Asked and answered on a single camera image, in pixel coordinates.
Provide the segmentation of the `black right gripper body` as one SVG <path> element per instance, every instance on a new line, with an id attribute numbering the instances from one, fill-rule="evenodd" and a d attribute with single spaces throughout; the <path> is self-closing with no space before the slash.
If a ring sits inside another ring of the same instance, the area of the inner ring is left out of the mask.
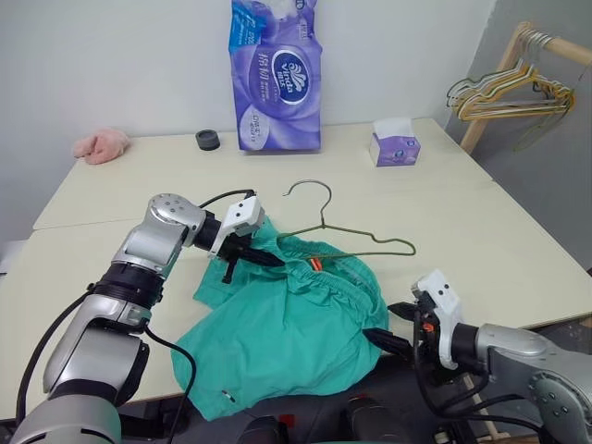
<path id="1" fill-rule="evenodd" d="M 443 308 L 427 290 L 412 287 L 412 294 L 413 350 L 419 353 L 422 361 L 429 363 L 434 369 L 442 370 L 439 345 Z"/>

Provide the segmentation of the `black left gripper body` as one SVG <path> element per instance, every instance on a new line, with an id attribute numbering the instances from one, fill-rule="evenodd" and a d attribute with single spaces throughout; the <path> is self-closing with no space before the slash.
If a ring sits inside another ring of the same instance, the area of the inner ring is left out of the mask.
<path id="1" fill-rule="evenodd" d="M 220 247 L 217 257 L 227 263 L 227 269 L 222 277 L 224 284 L 230 284 L 233 278 L 234 269 L 239 260 L 255 264 L 255 253 L 251 247 L 253 236 L 238 236 L 232 233 L 225 238 Z"/>

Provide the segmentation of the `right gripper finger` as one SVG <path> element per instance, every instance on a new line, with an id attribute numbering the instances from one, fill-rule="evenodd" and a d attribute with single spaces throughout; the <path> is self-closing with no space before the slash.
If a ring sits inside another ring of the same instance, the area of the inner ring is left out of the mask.
<path id="1" fill-rule="evenodd" d="M 400 338 L 382 328 L 365 328 L 364 336 L 381 351 L 398 356 L 402 360 L 413 358 L 413 347 L 409 340 Z"/>
<path id="2" fill-rule="evenodd" d="M 418 306 L 411 302 L 396 302 L 389 305 L 388 310 L 403 320 L 414 320 L 418 313 Z"/>

